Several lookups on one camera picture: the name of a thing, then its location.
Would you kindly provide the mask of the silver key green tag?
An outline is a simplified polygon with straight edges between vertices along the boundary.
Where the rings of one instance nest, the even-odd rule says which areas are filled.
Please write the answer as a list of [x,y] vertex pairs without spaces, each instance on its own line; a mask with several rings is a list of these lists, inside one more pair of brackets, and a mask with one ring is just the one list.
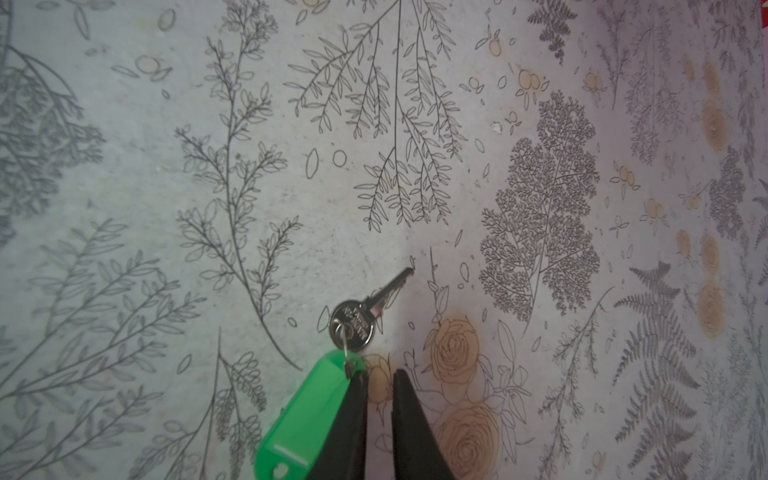
[[389,297],[414,274],[402,270],[375,294],[338,304],[327,321],[334,349],[318,360],[264,437],[254,457],[257,479],[306,479],[353,375],[366,371],[359,352],[372,341]]

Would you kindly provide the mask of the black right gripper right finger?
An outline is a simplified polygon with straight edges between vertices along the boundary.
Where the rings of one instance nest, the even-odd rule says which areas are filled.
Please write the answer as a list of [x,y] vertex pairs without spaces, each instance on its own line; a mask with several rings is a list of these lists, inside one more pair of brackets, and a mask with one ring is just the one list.
[[403,369],[393,376],[391,425],[396,479],[455,479]]

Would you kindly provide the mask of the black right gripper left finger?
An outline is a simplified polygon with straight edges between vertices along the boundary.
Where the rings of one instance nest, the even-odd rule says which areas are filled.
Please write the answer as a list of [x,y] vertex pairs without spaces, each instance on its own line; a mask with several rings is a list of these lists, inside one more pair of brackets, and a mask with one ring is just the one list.
[[366,371],[353,375],[320,453],[306,476],[307,480],[364,478],[368,382]]

